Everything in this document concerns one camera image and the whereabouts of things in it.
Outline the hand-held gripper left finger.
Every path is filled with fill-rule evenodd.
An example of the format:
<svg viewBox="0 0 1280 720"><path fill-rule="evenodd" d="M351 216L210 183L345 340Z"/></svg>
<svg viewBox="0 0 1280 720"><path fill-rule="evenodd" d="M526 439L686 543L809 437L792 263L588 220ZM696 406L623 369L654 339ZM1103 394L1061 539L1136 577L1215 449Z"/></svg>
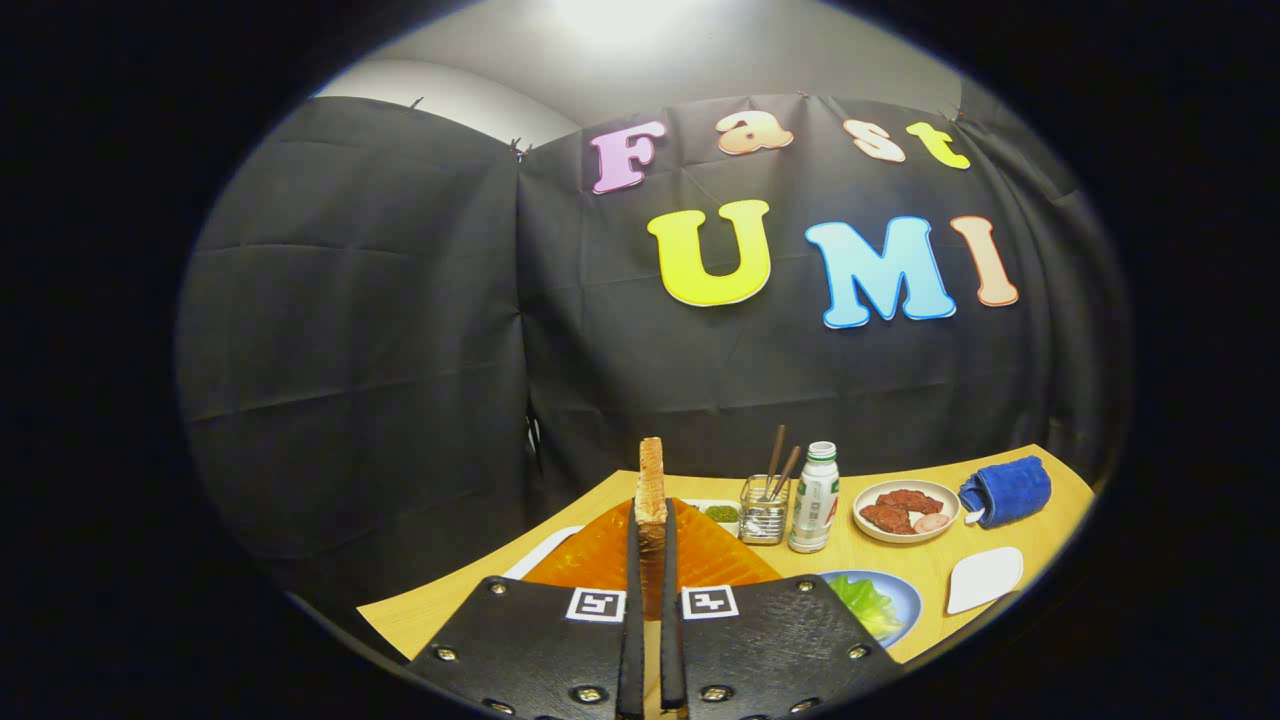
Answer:
<svg viewBox="0 0 1280 720"><path fill-rule="evenodd" d="M631 502L561 548L584 552L584 578L483 578L408 673L497 719L640 719L644 611Z"/></svg>

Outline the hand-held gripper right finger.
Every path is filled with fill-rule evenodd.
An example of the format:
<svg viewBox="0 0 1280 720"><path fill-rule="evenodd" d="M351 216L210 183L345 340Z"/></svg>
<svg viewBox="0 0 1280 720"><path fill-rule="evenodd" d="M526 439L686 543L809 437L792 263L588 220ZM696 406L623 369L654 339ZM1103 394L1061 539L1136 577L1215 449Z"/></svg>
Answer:
<svg viewBox="0 0 1280 720"><path fill-rule="evenodd" d="M681 585L666 502L660 702L689 716L813 716L901 678L904 666L818 575Z"/></svg>

